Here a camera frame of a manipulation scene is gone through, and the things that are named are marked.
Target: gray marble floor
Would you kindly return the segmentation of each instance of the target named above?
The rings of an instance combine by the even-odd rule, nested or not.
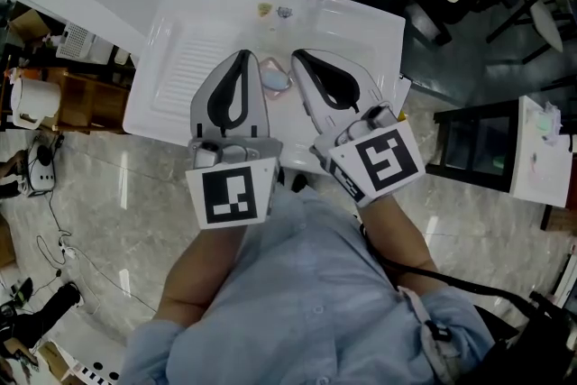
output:
[[[425,160],[435,148],[432,113],[446,108],[430,96],[409,94],[405,110]],[[0,133],[0,159],[28,146],[33,136]],[[56,156],[58,183],[51,205],[61,228],[72,233],[67,243],[115,284],[120,285],[119,272],[128,270],[131,292],[151,307],[158,304],[170,266],[198,233],[184,175],[187,164],[185,148],[109,133],[67,133]],[[316,188],[354,210],[330,178],[316,179]],[[567,234],[538,230],[543,206],[488,189],[424,176],[396,197],[425,234],[442,271],[523,296],[551,288],[572,243]],[[55,273],[39,252],[37,235],[60,257],[49,198],[18,197],[0,204],[12,228],[19,267],[36,287]],[[81,254],[67,263],[66,273],[84,288],[87,300],[74,316],[122,341],[152,312],[125,296],[94,265]],[[55,281],[41,290],[32,306],[40,307],[57,288]],[[478,303],[514,323],[522,319],[505,301],[479,298]]]

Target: white bucket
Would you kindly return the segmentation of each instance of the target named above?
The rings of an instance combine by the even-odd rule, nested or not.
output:
[[[44,117],[53,117],[59,106],[59,85],[30,78],[19,78],[14,82],[10,98],[14,125],[35,130]]]

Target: white sink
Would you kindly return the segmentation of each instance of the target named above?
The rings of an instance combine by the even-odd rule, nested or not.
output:
[[[290,70],[292,51],[328,50],[364,66],[394,104],[405,20],[349,0],[324,0],[315,17],[310,0],[162,0],[136,70],[124,129],[188,145],[190,102],[212,69],[240,49],[274,58]],[[273,5],[261,18],[258,5]],[[276,10],[292,10],[280,18]],[[267,99],[270,135],[284,143],[283,166],[324,173],[308,152],[317,133],[293,86]]]

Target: hand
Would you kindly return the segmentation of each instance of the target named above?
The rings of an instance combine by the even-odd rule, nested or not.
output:
[[[30,353],[28,347],[17,338],[15,337],[9,338],[4,342],[4,346],[6,347],[6,350],[8,350],[10,354],[16,354],[16,352],[20,351],[24,356],[26,356],[30,360],[32,364],[38,366],[38,361],[36,360],[34,355]]]

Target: forearm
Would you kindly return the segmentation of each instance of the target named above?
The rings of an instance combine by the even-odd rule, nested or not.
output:
[[[154,318],[184,327],[200,320],[232,270],[245,230],[201,231],[170,270]]]
[[[375,250],[384,258],[422,270],[437,271],[425,238],[398,206],[387,196],[359,210],[367,235]],[[444,283],[410,272],[387,270],[395,285],[422,295]]]

